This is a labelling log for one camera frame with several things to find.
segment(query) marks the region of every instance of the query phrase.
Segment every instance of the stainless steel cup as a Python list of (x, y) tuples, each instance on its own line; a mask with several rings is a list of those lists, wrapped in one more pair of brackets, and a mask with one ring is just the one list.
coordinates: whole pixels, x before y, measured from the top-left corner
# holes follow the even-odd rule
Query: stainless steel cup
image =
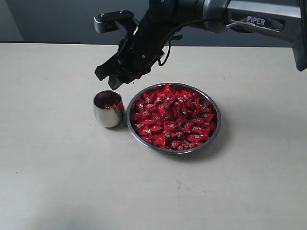
[(99, 124), (113, 128), (120, 124), (125, 115), (123, 101), (119, 93), (111, 90), (102, 91), (94, 97), (94, 114)]

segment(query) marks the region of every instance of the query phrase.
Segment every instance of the cup rim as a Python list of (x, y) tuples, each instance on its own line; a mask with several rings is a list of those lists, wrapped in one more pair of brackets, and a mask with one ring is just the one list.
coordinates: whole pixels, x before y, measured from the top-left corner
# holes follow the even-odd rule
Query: cup rim
[(96, 105), (96, 103), (95, 103), (96, 97), (97, 97), (99, 94), (103, 93), (103, 92), (114, 92), (114, 93), (116, 93), (116, 94), (119, 96), (120, 101), (119, 101), (118, 104), (116, 104), (116, 107), (118, 107), (118, 106), (122, 103), (122, 97), (121, 97), (121, 95), (120, 95), (118, 92), (116, 92), (116, 91), (114, 91), (114, 90), (103, 90), (103, 91), (97, 93), (97, 94), (95, 95), (94, 99), (93, 99), (94, 106), (95, 106), (97, 109), (100, 109), (100, 110), (111, 110), (111, 109), (114, 109), (114, 108), (103, 109), (103, 108), (100, 108), (100, 107), (98, 107), (98, 106)]

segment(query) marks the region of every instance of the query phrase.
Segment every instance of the bowl rim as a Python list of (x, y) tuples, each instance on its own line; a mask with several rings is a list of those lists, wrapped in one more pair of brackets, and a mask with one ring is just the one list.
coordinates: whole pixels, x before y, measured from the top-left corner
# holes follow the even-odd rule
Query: bowl rim
[[(205, 96), (209, 101), (210, 103), (214, 106), (215, 110), (216, 110), (216, 115), (217, 115), (217, 125), (216, 125), (216, 130), (215, 132), (213, 133), (213, 135), (209, 138), (209, 140), (207, 140), (205, 143), (203, 143), (202, 145), (200, 146), (197, 146), (195, 148), (192, 148), (192, 149), (186, 149), (186, 150), (168, 150), (168, 149), (161, 149), (159, 147), (156, 147), (152, 144), (149, 144), (148, 142), (144, 141), (134, 130), (134, 128), (132, 127), (132, 124), (131, 124), (131, 121), (130, 121), (130, 111), (131, 111), (131, 107), (132, 105), (134, 104), (135, 100), (140, 96), (142, 95), (144, 92), (146, 92), (147, 90), (149, 89), (152, 89), (154, 87), (158, 87), (158, 86), (164, 86), (166, 84), (169, 84), (170, 86), (171, 85), (179, 85), (179, 86), (183, 86), (183, 87), (187, 87), (187, 88), (190, 88), (192, 90), (195, 90), (197, 91), (198, 93), (202, 94), (203, 96)], [(130, 130), (130, 132), (132, 133), (132, 135), (139, 141), (141, 142), (143, 145), (151, 148), (151, 149), (154, 149), (156, 151), (159, 151), (159, 152), (162, 152), (162, 153), (166, 153), (166, 154), (173, 154), (173, 155), (177, 155), (177, 154), (186, 154), (186, 153), (190, 153), (190, 152), (193, 152), (193, 151), (198, 151), (202, 148), (204, 148), (205, 146), (209, 145), (215, 138), (216, 136), (218, 135), (218, 133), (220, 132), (220, 129), (221, 129), (221, 113), (220, 113), (220, 110), (219, 108), (217, 107), (216, 103), (214, 102), (214, 100), (208, 96), (206, 93), (204, 93), (203, 91), (193, 87), (193, 86), (190, 86), (190, 85), (186, 85), (186, 84), (182, 84), (182, 83), (159, 83), (159, 84), (156, 84), (156, 85), (152, 85), (152, 86), (149, 86), (143, 90), (141, 90), (140, 92), (138, 92), (130, 101), (128, 107), (127, 107), (127, 125), (128, 125), (128, 128)]]

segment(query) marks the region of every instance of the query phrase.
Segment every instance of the stainless steel bowl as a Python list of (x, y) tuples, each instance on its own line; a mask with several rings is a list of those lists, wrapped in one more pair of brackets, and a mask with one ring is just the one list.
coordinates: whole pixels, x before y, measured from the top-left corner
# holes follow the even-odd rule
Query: stainless steel bowl
[(131, 131), (131, 133), (133, 134), (133, 136), (139, 141), (141, 142), (143, 145), (150, 147), (154, 150), (157, 150), (159, 152), (163, 152), (166, 154), (183, 154), (183, 153), (189, 153), (189, 152), (195, 152), (198, 151), (200, 149), (205, 148), (207, 145), (209, 145), (217, 136), (217, 134), (220, 131), (221, 128), (221, 114), (220, 114), (220, 110), (218, 109), (217, 105), (215, 104), (215, 102), (211, 99), (211, 97), (209, 97), (207, 94), (205, 94), (204, 92), (200, 91), (199, 89), (196, 89), (192, 86), (189, 85), (185, 85), (185, 84), (180, 84), (180, 83), (169, 83), (170, 86), (172, 86), (174, 89), (180, 91), (180, 90), (185, 90), (187, 92), (193, 92), (196, 93), (198, 98), (200, 99), (200, 103), (204, 104), (205, 102), (210, 102), (212, 104), (212, 112), (215, 114), (213, 121), (217, 124), (216, 126), (216, 130), (213, 131), (213, 133), (211, 133), (210, 135), (210, 139), (207, 140), (206, 142), (204, 142), (202, 145), (192, 148), (192, 149), (187, 149), (187, 150), (167, 150), (167, 149), (161, 149), (159, 147), (156, 147), (154, 145), (151, 145), (149, 143), (147, 143), (146, 141), (144, 141), (136, 132), (136, 130), (134, 129), (134, 123), (131, 120), (131, 115), (134, 112), (135, 109), (135, 101), (138, 100), (139, 97), (142, 97), (142, 94), (144, 92), (147, 93), (153, 93), (156, 91), (160, 91), (163, 89), (163, 87), (165, 86), (166, 83), (162, 83), (162, 84), (157, 84), (157, 85), (153, 85), (150, 86), (142, 91), (140, 91), (137, 95), (135, 95), (133, 97), (133, 99), (131, 100), (131, 102), (128, 105), (127, 108), (127, 124), (128, 124), (128, 128)]

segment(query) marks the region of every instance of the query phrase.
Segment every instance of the black cable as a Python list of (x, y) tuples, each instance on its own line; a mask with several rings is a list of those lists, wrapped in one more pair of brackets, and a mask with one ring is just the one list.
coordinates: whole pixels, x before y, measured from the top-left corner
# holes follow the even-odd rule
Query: black cable
[(305, 50), (305, 55), (307, 56), (307, 13), (306, 13), (306, 2), (305, 0), (300, 0), (301, 9), (301, 26), (302, 26), (302, 36), (303, 36), (303, 46)]
[[(181, 25), (177, 26), (172, 32), (170, 32), (170, 33), (165, 37), (165, 40), (166, 40), (171, 34), (173, 34), (174, 31), (179, 31), (179, 30), (181, 30), (181, 29), (182, 29), (183, 27), (185, 27), (185, 26), (192, 25), (192, 24), (196, 24), (196, 23), (204, 23), (204, 22), (211, 21), (211, 20), (221, 20), (221, 18), (220, 18), (220, 17), (210, 17), (210, 18), (205, 18), (205, 19), (201, 19), (201, 20), (197, 20), (197, 21), (193, 21), (193, 22), (181, 24)], [(168, 41), (168, 51), (167, 51), (166, 58), (165, 58), (165, 60), (164, 60), (163, 63), (161, 63), (161, 59), (160, 59), (160, 58), (158, 59), (158, 64), (159, 64), (159, 66), (163, 66), (163, 65), (166, 63), (166, 61), (167, 61), (167, 59), (168, 59), (170, 53), (171, 53), (171, 41), (169, 40), (169, 41)]]

